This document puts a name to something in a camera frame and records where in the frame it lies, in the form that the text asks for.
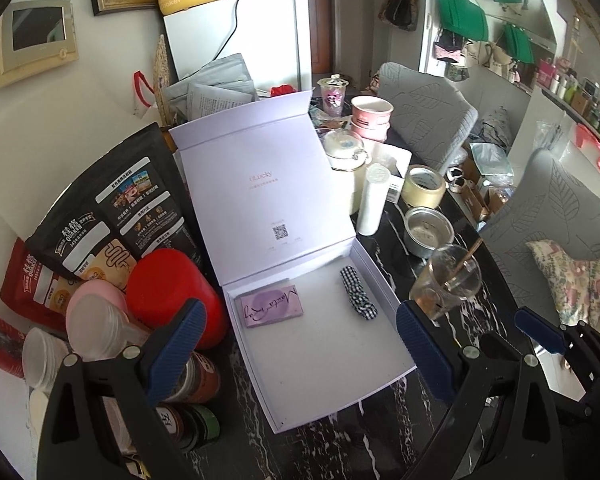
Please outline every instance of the black and white gingham fabric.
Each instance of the black and white gingham fabric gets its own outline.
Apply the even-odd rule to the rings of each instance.
[[[374,319],[378,315],[378,310],[374,304],[369,301],[356,269],[347,266],[340,271],[340,275],[342,276],[344,287],[347,289],[351,306],[366,320],[371,321]]]

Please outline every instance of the blue gripper pad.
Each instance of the blue gripper pad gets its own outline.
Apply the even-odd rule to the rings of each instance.
[[[513,321],[521,332],[537,341],[549,353],[564,355],[567,351],[567,344],[562,332],[527,307],[516,311]]]
[[[451,406],[457,394],[451,364],[406,301],[398,307],[395,322],[429,390],[437,400]]]
[[[158,331],[171,332],[171,336],[164,343],[162,349],[158,349],[158,353],[148,369],[146,396],[151,406],[156,406],[171,395],[191,353],[202,337],[205,326],[204,304],[199,300],[187,300],[171,323],[157,329],[145,343],[145,348],[147,346],[151,348],[151,338],[154,335],[160,342],[162,334],[159,334]]]

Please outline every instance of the black cable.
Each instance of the black cable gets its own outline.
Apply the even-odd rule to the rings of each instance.
[[[229,43],[229,41],[231,41],[231,38],[234,36],[235,31],[238,30],[238,4],[239,3],[240,3],[240,0],[237,0],[236,3],[235,3],[235,7],[234,7],[234,17],[235,17],[234,31],[229,35],[229,37],[224,42],[224,45],[220,48],[220,50],[218,50],[218,53],[216,54],[216,56],[211,61],[215,61],[216,59],[218,59],[220,57],[220,54],[222,54],[222,51],[227,46],[227,43]]]

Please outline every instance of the tape roll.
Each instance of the tape roll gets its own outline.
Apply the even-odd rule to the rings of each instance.
[[[428,166],[409,166],[402,186],[402,199],[412,207],[435,209],[446,191],[442,176]]]

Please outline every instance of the white box lid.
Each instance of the white box lid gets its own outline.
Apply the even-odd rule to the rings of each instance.
[[[333,200],[310,99],[264,99],[171,130],[222,286],[355,236]]]

